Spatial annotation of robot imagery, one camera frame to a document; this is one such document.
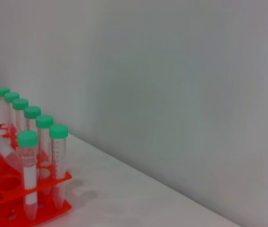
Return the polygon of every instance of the green screw cap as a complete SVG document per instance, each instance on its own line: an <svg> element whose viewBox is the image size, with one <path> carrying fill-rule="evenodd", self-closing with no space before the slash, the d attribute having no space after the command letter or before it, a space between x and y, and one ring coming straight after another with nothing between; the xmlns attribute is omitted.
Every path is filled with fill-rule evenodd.
<svg viewBox="0 0 268 227"><path fill-rule="evenodd" d="M6 93L10 92L8 87L0 87L0 97L4 97Z"/></svg>
<svg viewBox="0 0 268 227"><path fill-rule="evenodd" d="M38 144L37 132L28 130L17 135L17 143L22 148L31 148Z"/></svg>
<svg viewBox="0 0 268 227"><path fill-rule="evenodd" d="M35 119L41 115L41 109L38 106L29 106L25 109L25 118Z"/></svg>
<svg viewBox="0 0 268 227"><path fill-rule="evenodd" d="M50 115L40 115L36 117L36 127L39 129L48 129L54 124L54 118Z"/></svg>
<svg viewBox="0 0 268 227"><path fill-rule="evenodd" d="M6 103L12 103L14 99L19 98L19 93L17 92L9 92L5 94Z"/></svg>
<svg viewBox="0 0 268 227"><path fill-rule="evenodd" d="M24 110L29 106L29 101L25 98L17 98L13 100L14 110Z"/></svg>
<svg viewBox="0 0 268 227"><path fill-rule="evenodd" d="M50 137L52 139L64 139L68 137L68 127L64 124L55 124L50 127Z"/></svg>

